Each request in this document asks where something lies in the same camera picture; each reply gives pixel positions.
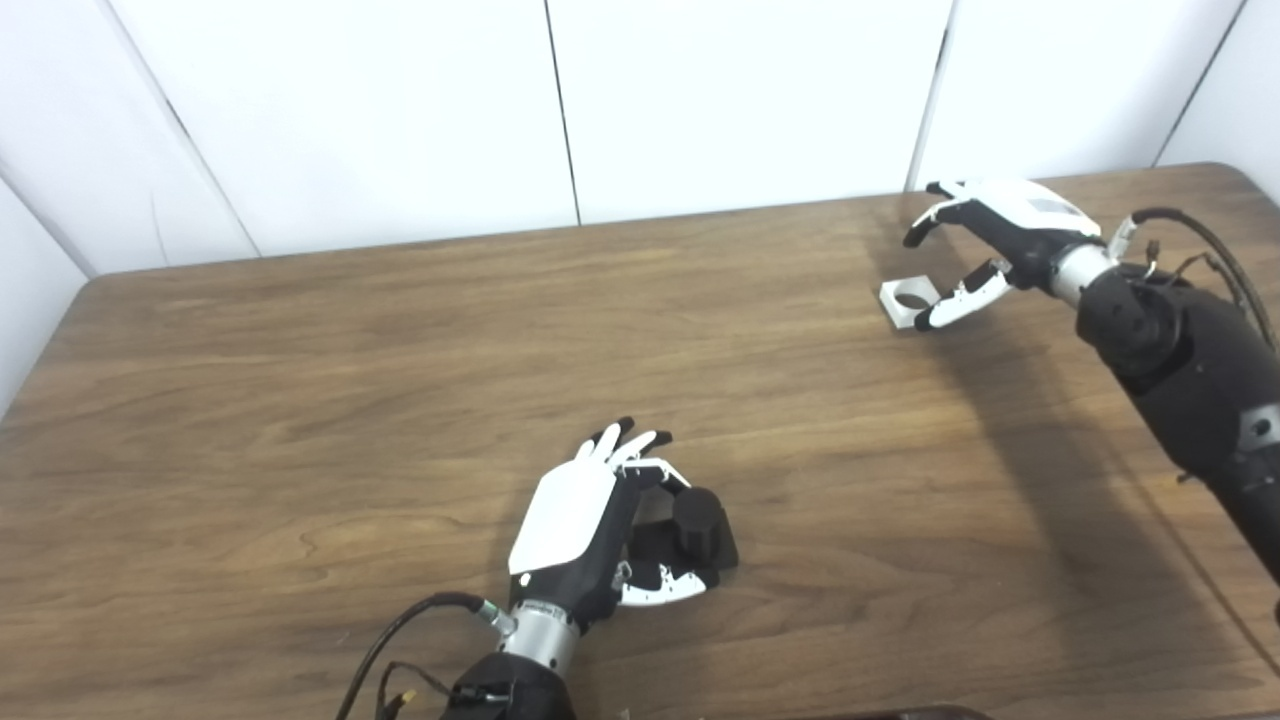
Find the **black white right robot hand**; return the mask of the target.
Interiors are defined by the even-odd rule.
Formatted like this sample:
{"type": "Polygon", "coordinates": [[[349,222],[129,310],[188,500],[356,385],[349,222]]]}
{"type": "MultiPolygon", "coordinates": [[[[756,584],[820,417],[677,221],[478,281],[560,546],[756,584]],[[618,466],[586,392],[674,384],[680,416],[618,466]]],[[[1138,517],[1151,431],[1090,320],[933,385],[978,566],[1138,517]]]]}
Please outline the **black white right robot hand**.
{"type": "Polygon", "coordinates": [[[1076,306],[1084,290],[1117,265],[1100,225],[1043,184],[968,179],[933,182],[925,190],[941,200],[911,223],[905,247],[920,246],[941,225],[960,225],[998,255],[918,313],[916,331],[951,325],[1012,290],[1041,290],[1076,306]]]}

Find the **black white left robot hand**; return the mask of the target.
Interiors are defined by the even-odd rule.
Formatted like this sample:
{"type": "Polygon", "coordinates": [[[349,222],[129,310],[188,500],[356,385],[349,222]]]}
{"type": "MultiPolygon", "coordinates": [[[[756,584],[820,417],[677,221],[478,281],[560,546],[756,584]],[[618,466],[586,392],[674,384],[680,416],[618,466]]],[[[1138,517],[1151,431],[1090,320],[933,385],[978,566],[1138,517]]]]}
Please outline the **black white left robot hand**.
{"type": "Polygon", "coordinates": [[[588,437],[538,482],[508,557],[509,603],[549,605],[585,634],[620,607],[653,607],[721,583],[712,562],[682,559],[668,530],[636,524],[645,493],[692,484],[654,450],[668,430],[631,433],[630,416],[588,437]]]}

